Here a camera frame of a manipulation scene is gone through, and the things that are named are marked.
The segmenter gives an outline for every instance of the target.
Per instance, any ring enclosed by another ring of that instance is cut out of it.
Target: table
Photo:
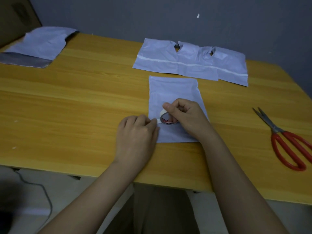
[[[148,114],[149,75],[183,77],[133,69],[141,46],[80,33],[45,69],[0,64],[0,164],[99,176],[114,158],[120,120]],[[301,154],[306,171],[282,165],[252,110],[312,142],[312,101],[279,66],[247,67],[249,87],[197,79],[209,119],[265,198],[312,204],[312,165]],[[213,190],[199,143],[157,144],[135,181]]]

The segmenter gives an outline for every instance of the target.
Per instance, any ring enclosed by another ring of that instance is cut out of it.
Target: dark pants
[[[200,234],[184,190],[135,184],[135,192],[104,234]]]

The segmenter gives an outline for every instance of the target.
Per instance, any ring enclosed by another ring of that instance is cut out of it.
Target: forearm
[[[213,128],[201,143],[228,232],[288,233]]]
[[[96,233],[115,202],[137,173],[112,163],[80,196],[39,233]]]

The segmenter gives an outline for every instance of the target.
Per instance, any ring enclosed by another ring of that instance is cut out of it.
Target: gray wall
[[[276,63],[312,98],[312,0],[30,1],[44,26],[219,46]]]

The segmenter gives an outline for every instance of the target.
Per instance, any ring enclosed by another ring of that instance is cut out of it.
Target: floor
[[[19,172],[26,181],[40,183],[45,186],[53,204],[51,218],[95,180],[93,177],[82,177],[80,180],[75,180],[64,174],[29,169],[21,169]],[[49,204],[42,188],[21,183],[18,175],[12,169],[0,166],[0,184],[3,183],[16,184],[17,189],[14,190],[14,194],[16,196],[18,196],[18,193],[22,194],[21,201],[23,205],[18,211],[18,216],[14,220],[10,234],[35,233],[49,214]],[[133,187],[130,185],[112,208],[98,233],[103,233],[132,192]],[[188,194],[201,233],[227,233],[215,195],[213,193],[193,193],[192,191],[188,191]],[[312,233],[312,206],[277,201],[268,201],[268,203],[290,233]]]

